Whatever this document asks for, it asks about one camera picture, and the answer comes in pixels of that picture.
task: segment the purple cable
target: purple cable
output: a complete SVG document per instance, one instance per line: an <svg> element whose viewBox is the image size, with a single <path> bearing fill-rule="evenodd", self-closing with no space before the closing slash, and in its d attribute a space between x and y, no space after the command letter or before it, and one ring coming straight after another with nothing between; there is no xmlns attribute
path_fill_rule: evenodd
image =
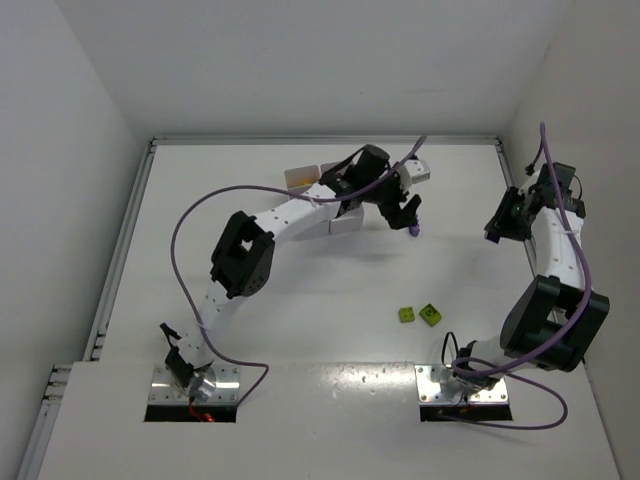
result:
<svg viewBox="0 0 640 480"><path fill-rule="evenodd" d="M178 262L176 260L176 240L178 238L178 232L180 231L180 228L182 227L182 224L184 223L184 221L191 214L191 212L193 212L198 206L200 206L202 203L206 202L210 198L215 197L216 195L219 195L221 193L232 192L234 190L258 190L261 192L279 193L287 197L294 197L300 200L313 201L313 203L336 203L336 202L344 202L346 200L351 200L353 198L359 197L360 195L367 193L369 190L375 188L376 186L380 185L380 183L384 182L387 178L391 177L402 165L407 163L407 161L409 161L409 159L411 159L417 153L417 151L420 149L420 147L422 146L422 144L425 142L426 139L427 137L425 135L422 135L421 137L419 137L416 143L413 145L413 148L411 148L411 150L409 151L409 153L402 160L396 163L392 168L390 168L385 175L371 182L366 187L361 188L357 192L353 192L349 195L336 197L336 198L310 198L310 197L307 197L306 195L292 193L292 192L288 192L286 190L281 190L279 188L274 188L274 187L263 187L260 185L234 185L232 187L220 188L218 190L215 190L213 192L206 194L204 197L196 200L180 216L178 223L173 229L173 235L171 236L171 247L170 247L171 266L173 267L173 273L176 276L178 283L180 284L180 288L182 289L184 296L187 297L187 302L189 302L189 306L191 307L191 310L193 311L193 314L196 317L198 326L200 328L200 333L202 333L202 338L204 339L205 344L207 345L207 347L209 347L209 350L211 350L211 352L215 356L224 360L225 362L231 363L233 365L240 365L243 367L258 367L258 368L264 369L264 372L262 373L262 375L260 375L258 380L256 380L255 383L251 386L251 388L249 388L249 390L247 390L247 392L240 398L240 400L238 400L237 407L239 407L242 404L242 402L244 402L247 399L247 397L258 387L258 385L262 383L262 381L265 379L265 377L269 373L269 365L266 363L260 363L260 362L245 362L243 360L236 360L234 358L228 357L222 352L220 352L220 350L216 348L216 346L213 344L213 342L209 338L207 330L204 327L202 317L200 316L200 312L198 311L198 307L195 304L193 297L191 296L191 293L189 292L189 289L187 288L187 285L184 282L184 279L182 278L182 274L178 269Z"/></svg>
<svg viewBox="0 0 640 480"><path fill-rule="evenodd" d="M553 192L556 197L556 201L558 203L558 209L560 210L560 217L562 218L562 225L564 229L567 231L569 236L569 241L573 246L574 251L576 252L576 256L578 260L580 260L580 265L582 265L582 271L584 273L584 294L582 295L582 299L576 308L576 311L571 315L571 318L567 321L567 323L558 330L549 340L544 342L537 348L534 348L529 353L523 355L522 357L514 360L512 362L506 363L500 367L494 366L488 370L467 370L459 367L461 363L467 362L479 362L477 358L473 357L462 357L457 358L451 363L453 370L458 375L465 375L468 377L484 377L490 375L496 375L499 373L506 373L509 370L518 367L524 363L527 363L538 355L546 352L553 345L558 343L560 339L567 334L569 330L573 328L573 326L580 320L582 313L587 308L587 304L589 303L589 298L591 297L591 270L589 269L589 264L587 263L587 258L576 239L576 236L571 229L571 224L569 223L569 219L567 218L567 212L564 208L564 201L562 199L562 193L560 192L560 185L558 184L558 177L556 176L556 170L553 168L553 161L551 160L551 152L549 151L549 145L547 143L547 131L544 122L540 124L540 145L542 150L544 151L544 156L547 161L547 165L549 166L549 173L551 174L551 184L553 185Z"/></svg>
<svg viewBox="0 0 640 480"><path fill-rule="evenodd" d="M484 365L486 365L487 367L495 367L495 365L493 363L489 363L489 362L485 362L484 360L480 360L480 359L475 359L474 361L478 362L478 363L482 363ZM551 423L545 423L543 425L503 425L500 423L487 423L487 422L477 422L474 420L466 420L464 418L459 418L459 417L454 417L452 415L441 415L442 418L446 418L447 420L452 420L454 422L461 422L461 423L468 423L470 425L479 425L481 427L491 427L491 428L502 428L504 430L548 430L550 428L555 428L558 425L561 425L564 423L564 421L567 419L567 416L569 415L569 407L567 405L567 402L565 401L564 398L562 398L562 396L556 392L555 390L542 385L541 383L535 382L533 380L529 380L528 378L524 378L521 377L520 375L516 375L515 373L507 373L506 374L508 377L513 378L514 380L518 380L520 382L524 382L524 383L528 383L529 385L539 388L540 390L544 390L547 393L550 393L551 395L553 395L554 397L556 397L558 399L558 401L560 402L560 404L562 405L562 415L560 415L560 418L558 420L556 420L555 422L551 422Z"/></svg>

